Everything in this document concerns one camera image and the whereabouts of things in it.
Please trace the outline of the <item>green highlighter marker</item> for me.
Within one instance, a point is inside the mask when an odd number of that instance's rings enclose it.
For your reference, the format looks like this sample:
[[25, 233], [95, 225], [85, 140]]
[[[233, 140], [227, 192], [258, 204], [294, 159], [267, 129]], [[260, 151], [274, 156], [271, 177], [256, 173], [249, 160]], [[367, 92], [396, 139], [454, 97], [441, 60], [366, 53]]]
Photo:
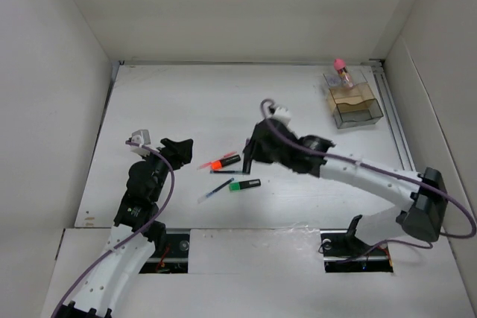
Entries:
[[261, 186], [260, 179], [245, 180], [240, 182], [231, 182], [229, 184], [230, 191], [243, 191], [250, 188], [258, 188]]

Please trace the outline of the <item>pink cap lead tube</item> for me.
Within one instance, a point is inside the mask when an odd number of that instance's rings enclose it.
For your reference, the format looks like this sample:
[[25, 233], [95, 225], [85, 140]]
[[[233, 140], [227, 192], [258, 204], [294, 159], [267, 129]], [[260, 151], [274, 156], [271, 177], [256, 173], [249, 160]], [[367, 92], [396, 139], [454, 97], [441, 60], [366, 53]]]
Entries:
[[344, 60], [337, 58], [334, 60], [334, 69], [341, 78], [342, 87], [351, 89], [354, 87], [354, 82], [351, 74], [347, 70], [347, 65]]

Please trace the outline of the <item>orange highlighter marker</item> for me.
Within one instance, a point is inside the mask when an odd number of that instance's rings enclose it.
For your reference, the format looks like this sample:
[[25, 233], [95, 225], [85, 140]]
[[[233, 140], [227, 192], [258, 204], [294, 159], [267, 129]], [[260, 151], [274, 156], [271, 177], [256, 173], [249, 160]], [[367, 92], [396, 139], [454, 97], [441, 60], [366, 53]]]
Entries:
[[241, 157], [240, 155], [236, 154], [236, 155], [233, 155], [233, 156], [228, 156], [226, 158], [223, 158], [223, 159], [219, 159], [217, 161], [214, 161], [210, 164], [210, 168], [213, 170], [213, 171], [219, 171], [220, 169], [222, 168], [225, 168], [225, 167], [228, 167], [228, 166], [231, 166], [235, 163], [238, 163], [241, 161]]

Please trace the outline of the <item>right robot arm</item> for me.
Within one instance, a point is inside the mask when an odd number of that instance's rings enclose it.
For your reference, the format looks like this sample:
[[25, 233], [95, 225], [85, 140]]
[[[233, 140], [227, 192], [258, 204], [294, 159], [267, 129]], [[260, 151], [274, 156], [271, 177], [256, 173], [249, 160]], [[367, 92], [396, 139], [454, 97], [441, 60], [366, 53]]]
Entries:
[[439, 186], [440, 173], [434, 169], [419, 174], [379, 167], [355, 154], [339, 153], [328, 139], [298, 138], [275, 119], [256, 124], [243, 154], [245, 173], [250, 172], [252, 162], [278, 163], [295, 173], [341, 182], [391, 203], [389, 209], [352, 219], [344, 236], [352, 253], [363, 253], [372, 244], [403, 235], [429, 243], [440, 237], [447, 203], [428, 189]]

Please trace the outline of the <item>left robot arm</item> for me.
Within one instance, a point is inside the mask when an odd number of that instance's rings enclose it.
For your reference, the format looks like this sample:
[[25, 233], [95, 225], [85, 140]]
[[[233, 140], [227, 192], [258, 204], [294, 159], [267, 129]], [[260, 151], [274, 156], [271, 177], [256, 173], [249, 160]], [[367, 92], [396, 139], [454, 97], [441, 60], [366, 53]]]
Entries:
[[152, 147], [138, 131], [125, 142], [140, 155], [128, 171], [126, 192], [102, 253], [72, 284], [53, 317], [113, 317], [146, 261], [165, 252], [167, 234], [157, 221], [166, 205], [157, 203], [165, 181], [192, 160], [193, 140], [162, 139]]

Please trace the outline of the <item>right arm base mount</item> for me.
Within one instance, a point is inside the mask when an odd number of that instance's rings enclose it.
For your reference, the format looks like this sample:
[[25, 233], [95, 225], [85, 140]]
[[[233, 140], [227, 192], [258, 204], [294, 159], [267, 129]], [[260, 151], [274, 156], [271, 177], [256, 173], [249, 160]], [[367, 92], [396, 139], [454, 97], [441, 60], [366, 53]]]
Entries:
[[371, 250], [356, 237], [362, 216], [351, 220], [347, 229], [322, 229], [318, 252], [323, 256], [325, 273], [392, 273], [394, 271], [388, 246]]

